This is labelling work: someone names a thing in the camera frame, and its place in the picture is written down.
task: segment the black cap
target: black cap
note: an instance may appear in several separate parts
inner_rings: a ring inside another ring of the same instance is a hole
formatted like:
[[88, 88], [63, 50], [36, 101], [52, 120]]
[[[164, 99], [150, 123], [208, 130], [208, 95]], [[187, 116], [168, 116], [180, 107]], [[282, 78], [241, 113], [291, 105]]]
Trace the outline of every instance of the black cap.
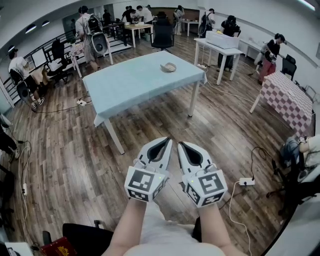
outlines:
[[10, 45], [9, 49], [9, 58], [12, 60], [15, 57], [15, 53], [18, 51], [17, 48], [15, 48], [13, 45]]

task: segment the fluorescent light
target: fluorescent light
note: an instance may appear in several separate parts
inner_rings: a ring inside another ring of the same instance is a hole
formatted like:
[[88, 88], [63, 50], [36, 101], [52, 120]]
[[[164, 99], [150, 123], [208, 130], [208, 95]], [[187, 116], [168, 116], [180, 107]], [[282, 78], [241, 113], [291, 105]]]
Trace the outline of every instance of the fluorescent light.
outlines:
[[301, 4], [305, 5], [306, 7], [308, 7], [309, 9], [315, 11], [316, 8], [311, 4], [311, 3], [308, 3], [307, 1], [305, 0], [298, 0]]
[[12, 46], [9, 48], [8, 52], [10, 52], [11, 50], [13, 50], [14, 48], [15, 48], [15, 46], [12, 45]]
[[42, 27], [44, 27], [45, 25], [48, 25], [49, 23], [50, 23], [50, 21], [45, 20], [45, 21], [42, 23]]
[[31, 31], [34, 30], [36, 27], [37, 27], [37, 26], [36, 26], [35, 24], [30, 24], [30, 25], [26, 28], [25, 33], [27, 34], [27, 33], [31, 32]]

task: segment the blue tablecloth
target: blue tablecloth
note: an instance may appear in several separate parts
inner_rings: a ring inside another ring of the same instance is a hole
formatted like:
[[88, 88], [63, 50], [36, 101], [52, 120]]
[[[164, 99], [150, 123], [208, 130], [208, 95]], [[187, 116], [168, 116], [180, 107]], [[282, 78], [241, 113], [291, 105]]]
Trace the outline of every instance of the blue tablecloth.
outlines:
[[[160, 64], [171, 62], [176, 71], [166, 73]], [[97, 113], [94, 124], [147, 101], [155, 96], [198, 81], [206, 73], [191, 63], [166, 51], [133, 58], [87, 75], [87, 87]]]

